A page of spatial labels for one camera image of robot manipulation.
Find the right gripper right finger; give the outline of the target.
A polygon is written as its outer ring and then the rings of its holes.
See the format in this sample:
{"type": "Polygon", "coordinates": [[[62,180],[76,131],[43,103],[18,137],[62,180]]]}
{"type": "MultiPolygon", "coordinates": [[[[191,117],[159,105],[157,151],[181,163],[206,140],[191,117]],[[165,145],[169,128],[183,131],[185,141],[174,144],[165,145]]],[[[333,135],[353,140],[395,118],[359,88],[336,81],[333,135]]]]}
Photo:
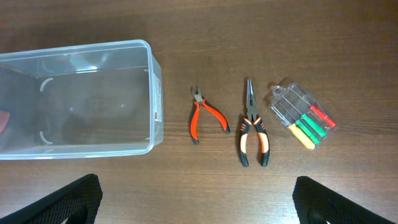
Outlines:
{"type": "Polygon", "coordinates": [[[393,224],[307,176],[297,178],[292,197],[301,224],[393,224]]]}

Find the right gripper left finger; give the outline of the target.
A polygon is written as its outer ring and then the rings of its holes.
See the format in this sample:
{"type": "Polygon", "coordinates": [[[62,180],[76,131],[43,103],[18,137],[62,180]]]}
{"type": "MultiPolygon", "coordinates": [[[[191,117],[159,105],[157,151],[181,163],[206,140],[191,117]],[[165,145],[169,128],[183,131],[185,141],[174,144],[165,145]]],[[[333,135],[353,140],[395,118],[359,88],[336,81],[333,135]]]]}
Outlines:
{"type": "Polygon", "coordinates": [[[1,223],[94,224],[102,197],[103,192],[98,176],[87,174],[1,218],[1,223]]]}

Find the screwdriver set clear case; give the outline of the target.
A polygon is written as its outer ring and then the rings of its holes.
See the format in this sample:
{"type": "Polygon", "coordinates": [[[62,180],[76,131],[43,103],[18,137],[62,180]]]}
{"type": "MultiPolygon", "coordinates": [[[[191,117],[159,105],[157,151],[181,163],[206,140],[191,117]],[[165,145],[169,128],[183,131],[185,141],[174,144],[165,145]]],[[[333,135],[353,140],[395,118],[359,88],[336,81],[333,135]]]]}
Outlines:
{"type": "Polygon", "coordinates": [[[272,89],[269,108],[308,150],[314,150],[338,125],[324,107],[298,83],[272,89]]]}

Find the clear plastic container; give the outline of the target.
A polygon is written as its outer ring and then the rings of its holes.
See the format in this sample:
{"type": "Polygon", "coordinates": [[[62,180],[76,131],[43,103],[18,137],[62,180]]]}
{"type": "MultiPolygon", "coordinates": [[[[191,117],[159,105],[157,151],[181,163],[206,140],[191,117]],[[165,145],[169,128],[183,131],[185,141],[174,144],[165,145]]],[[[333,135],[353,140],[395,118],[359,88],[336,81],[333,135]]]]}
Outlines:
{"type": "Polygon", "coordinates": [[[1,55],[1,159],[137,156],[163,140],[162,69],[146,41],[1,55]]]}

